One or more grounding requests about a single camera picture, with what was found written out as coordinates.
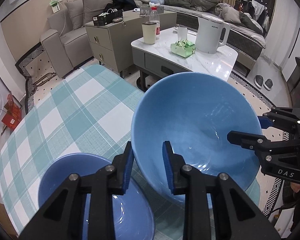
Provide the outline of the right human hand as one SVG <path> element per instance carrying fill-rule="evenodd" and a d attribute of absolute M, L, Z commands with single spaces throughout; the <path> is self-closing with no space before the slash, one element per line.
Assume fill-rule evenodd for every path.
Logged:
<path fill-rule="evenodd" d="M 300 184 L 291 182 L 291 183 L 290 183 L 290 187 L 292 188 L 292 190 L 293 190 L 295 193 L 298 193 L 298 192 L 300 191 Z"/>

